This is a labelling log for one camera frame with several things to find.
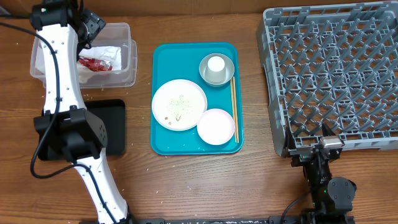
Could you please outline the white napkin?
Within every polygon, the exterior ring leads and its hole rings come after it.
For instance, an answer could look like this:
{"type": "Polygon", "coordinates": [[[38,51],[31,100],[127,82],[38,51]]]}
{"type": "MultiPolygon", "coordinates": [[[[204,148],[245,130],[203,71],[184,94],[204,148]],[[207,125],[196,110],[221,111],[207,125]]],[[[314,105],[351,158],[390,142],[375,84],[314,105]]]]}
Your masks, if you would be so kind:
{"type": "MultiPolygon", "coordinates": [[[[40,76],[43,77],[45,73],[45,65],[41,46],[38,46],[37,49],[32,52],[32,55],[34,56],[32,60],[35,59],[35,62],[30,66],[30,74],[35,78],[39,78],[40,76]]],[[[110,70],[120,70],[122,65],[120,47],[104,46],[83,49],[80,52],[80,58],[106,61],[108,67],[111,67],[110,70]]],[[[82,65],[80,62],[77,63],[77,68],[79,71],[79,82],[81,84],[86,83],[95,74],[93,68],[88,68],[87,65],[82,65]]]]}

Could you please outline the red snack wrapper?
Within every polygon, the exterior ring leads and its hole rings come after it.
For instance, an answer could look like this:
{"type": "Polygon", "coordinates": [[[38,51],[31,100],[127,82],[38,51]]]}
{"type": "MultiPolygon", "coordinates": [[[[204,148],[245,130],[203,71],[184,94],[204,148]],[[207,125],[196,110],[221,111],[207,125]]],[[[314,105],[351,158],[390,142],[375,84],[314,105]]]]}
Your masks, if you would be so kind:
{"type": "Polygon", "coordinates": [[[95,58],[80,57],[78,63],[93,72],[105,72],[113,68],[110,61],[95,58]]]}

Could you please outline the small pink bowl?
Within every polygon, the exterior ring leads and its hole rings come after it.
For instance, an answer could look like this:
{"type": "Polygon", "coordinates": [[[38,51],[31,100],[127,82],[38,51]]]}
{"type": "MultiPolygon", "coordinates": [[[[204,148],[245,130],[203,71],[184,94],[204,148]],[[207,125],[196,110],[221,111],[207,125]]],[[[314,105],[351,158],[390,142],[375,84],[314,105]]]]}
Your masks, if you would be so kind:
{"type": "Polygon", "coordinates": [[[234,130],[233,117],[217,108],[205,111],[197,123],[199,137],[213,146],[227,143],[234,136],[234,130]]]}

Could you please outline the large white plate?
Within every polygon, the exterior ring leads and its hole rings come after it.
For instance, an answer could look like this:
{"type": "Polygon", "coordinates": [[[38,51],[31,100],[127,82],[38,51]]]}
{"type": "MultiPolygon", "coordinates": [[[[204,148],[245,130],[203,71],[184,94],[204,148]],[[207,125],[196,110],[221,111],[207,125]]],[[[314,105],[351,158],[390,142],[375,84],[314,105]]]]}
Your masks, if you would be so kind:
{"type": "Polygon", "coordinates": [[[186,131],[195,127],[207,106],[207,97],[202,88],[185,79],[163,84],[152,98],[155,120],[171,131],[186,131]]]}

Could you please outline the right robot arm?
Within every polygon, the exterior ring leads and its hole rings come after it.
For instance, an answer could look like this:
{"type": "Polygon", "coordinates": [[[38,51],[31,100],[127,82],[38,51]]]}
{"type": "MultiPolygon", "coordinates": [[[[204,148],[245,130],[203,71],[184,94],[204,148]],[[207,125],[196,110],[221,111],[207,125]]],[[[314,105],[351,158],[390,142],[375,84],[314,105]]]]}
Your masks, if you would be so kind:
{"type": "Polygon", "coordinates": [[[292,133],[289,130],[285,133],[282,156],[292,159],[291,166],[303,168],[309,190],[287,206],[279,223],[354,224],[354,217],[348,212],[353,209],[357,186],[344,177],[333,177],[329,167],[330,162],[340,158],[344,142],[325,123],[322,124],[323,136],[314,146],[297,149],[292,133]],[[302,210],[297,217],[287,218],[287,212],[308,195],[312,198],[313,208],[302,210]]]}

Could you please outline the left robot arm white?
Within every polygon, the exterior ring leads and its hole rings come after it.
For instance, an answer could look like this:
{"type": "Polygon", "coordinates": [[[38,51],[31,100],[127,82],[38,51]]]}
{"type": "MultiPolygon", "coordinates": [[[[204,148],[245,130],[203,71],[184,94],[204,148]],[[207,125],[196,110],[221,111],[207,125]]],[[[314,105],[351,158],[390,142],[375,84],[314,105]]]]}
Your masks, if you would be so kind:
{"type": "Polygon", "coordinates": [[[52,151],[83,179],[98,223],[133,223],[106,158],[108,135],[103,120],[88,111],[80,91],[77,62],[106,23],[79,1],[44,0],[32,8],[30,23],[45,60],[46,97],[42,116],[34,118],[40,135],[33,158],[52,151]]]}

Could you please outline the clear plastic waste bin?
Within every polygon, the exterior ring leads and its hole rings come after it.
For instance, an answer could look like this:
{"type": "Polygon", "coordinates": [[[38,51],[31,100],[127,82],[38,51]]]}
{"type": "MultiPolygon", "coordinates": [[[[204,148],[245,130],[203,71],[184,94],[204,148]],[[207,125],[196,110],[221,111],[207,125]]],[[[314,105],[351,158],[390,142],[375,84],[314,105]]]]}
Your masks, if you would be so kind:
{"type": "MultiPolygon", "coordinates": [[[[91,43],[92,47],[113,46],[121,48],[121,69],[105,72],[95,72],[86,83],[79,82],[79,71],[77,68],[75,31],[71,26],[61,27],[59,24],[44,27],[37,34],[41,35],[44,41],[35,38],[32,52],[41,46],[44,56],[45,73],[38,79],[48,86],[52,91],[55,89],[55,70],[53,55],[50,47],[56,52],[60,75],[60,88],[66,90],[84,88],[119,88],[130,87],[135,84],[137,72],[137,47],[131,38],[130,26],[125,23],[108,23],[91,43]]],[[[35,59],[31,55],[30,66],[35,59]]]]}

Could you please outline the grey dishwasher rack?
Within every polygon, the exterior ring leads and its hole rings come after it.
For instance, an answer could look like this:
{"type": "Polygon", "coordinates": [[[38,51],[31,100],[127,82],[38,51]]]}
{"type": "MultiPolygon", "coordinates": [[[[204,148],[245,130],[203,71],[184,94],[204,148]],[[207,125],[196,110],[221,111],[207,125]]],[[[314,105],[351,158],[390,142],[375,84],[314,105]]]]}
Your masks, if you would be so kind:
{"type": "Polygon", "coordinates": [[[257,30],[275,152],[397,148],[397,2],[269,8],[257,30]]]}

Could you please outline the black tray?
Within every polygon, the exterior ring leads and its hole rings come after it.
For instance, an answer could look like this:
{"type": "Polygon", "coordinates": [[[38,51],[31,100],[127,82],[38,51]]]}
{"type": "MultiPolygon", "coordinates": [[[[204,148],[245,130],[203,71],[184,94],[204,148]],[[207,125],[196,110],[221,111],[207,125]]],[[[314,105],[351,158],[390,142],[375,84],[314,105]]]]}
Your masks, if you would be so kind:
{"type": "Polygon", "coordinates": [[[52,126],[53,115],[44,111],[34,118],[34,128],[43,145],[38,152],[42,161],[65,159],[76,162],[86,157],[100,157],[102,149],[108,156],[126,152],[126,110],[123,100],[87,101],[85,108],[75,105],[59,112],[52,126]]]}

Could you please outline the wooden chopstick right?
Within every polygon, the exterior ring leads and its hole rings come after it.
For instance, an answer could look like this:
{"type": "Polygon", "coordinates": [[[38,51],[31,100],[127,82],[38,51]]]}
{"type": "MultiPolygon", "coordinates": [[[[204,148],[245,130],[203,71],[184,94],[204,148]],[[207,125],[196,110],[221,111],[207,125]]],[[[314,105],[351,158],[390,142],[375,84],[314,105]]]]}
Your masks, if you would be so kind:
{"type": "Polygon", "coordinates": [[[238,123],[238,110],[237,110],[237,100],[236,100],[236,82],[235,76],[231,79],[231,96],[233,103],[233,118],[235,125],[235,140],[236,143],[239,143],[239,123],[238,123]]]}

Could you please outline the wooden chopstick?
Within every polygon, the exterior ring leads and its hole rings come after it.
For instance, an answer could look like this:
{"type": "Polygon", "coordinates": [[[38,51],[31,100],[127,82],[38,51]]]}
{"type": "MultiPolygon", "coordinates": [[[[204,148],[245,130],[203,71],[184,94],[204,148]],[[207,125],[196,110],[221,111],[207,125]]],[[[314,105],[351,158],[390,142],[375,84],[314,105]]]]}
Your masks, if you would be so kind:
{"type": "Polygon", "coordinates": [[[235,140],[236,143],[239,143],[239,123],[238,123],[238,110],[237,110],[237,100],[236,100],[236,82],[235,76],[231,79],[231,96],[233,103],[233,118],[235,125],[235,140]]]}
{"type": "Polygon", "coordinates": [[[233,103],[232,103],[232,96],[231,96],[231,106],[232,106],[232,114],[233,114],[233,103]]]}

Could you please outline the wooden chopstick left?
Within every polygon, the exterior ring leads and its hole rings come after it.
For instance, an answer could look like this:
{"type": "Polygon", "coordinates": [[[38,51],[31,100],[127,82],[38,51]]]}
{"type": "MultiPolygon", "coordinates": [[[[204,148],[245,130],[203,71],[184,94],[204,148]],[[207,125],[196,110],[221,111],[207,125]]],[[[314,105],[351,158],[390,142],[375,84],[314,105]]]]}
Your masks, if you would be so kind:
{"type": "Polygon", "coordinates": [[[233,114],[233,103],[232,103],[232,96],[231,96],[231,106],[232,106],[232,114],[233,114]]]}

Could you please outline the grey-white bowl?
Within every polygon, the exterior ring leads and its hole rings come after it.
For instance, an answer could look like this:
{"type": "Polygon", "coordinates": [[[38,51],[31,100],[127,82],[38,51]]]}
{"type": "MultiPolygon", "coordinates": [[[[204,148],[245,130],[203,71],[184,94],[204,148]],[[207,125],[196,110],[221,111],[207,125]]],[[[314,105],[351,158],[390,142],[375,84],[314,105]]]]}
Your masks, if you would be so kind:
{"type": "Polygon", "coordinates": [[[199,72],[200,72],[200,76],[202,77],[202,79],[210,86],[215,86],[215,87],[223,86],[226,83],[228,83],[232,79],[232,77],[234,75],[234,71],[235,71],[235,68],[234,68],[234,64],[233,64],[232,60],[223,54],[209,54],[205,58],[202,59],[202,61],[200,62],[200,66],[199,66],[199,72]],[[225,73],[225,80],[223,83],[215,83],[214,84],[214,83],[209,83],[205,80],[206,63],[207,63],[208,58],[211,56],[220,56],[225,61],[226,73],[225,73]]]}

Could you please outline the white paper cup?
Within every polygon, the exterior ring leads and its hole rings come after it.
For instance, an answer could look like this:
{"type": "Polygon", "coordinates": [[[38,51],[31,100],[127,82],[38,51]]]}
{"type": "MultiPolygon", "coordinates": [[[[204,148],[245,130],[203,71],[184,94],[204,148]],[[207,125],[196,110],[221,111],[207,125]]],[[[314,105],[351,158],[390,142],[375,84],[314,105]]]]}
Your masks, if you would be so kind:
{"type": "Polygon", "coordinates": [[[205,80],[209,83],[223,83],[225,80],[226,64],[220,56],[208,58],[205,68],[205,80]]]}

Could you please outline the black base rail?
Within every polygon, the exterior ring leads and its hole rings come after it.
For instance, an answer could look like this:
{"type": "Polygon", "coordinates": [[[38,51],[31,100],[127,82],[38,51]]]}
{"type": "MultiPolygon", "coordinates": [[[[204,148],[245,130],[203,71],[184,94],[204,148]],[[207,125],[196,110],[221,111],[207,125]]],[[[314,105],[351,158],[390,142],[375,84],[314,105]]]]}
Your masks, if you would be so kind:
{"type": "MultiPolygon", "coordinates": [[[[354,217],[348,217],[348,224],[355,224],[354,217]]],[[[279,216],[270,216],[268,218],[231,218],[231,219],[193,219],[193,220],[165,220],[163,218],[140,219],[135,223],[139,224],[279,224],[279,216]]],[[[283,224],[301,224],[306,222],[300,216],[286,216],[283,224]]]]}

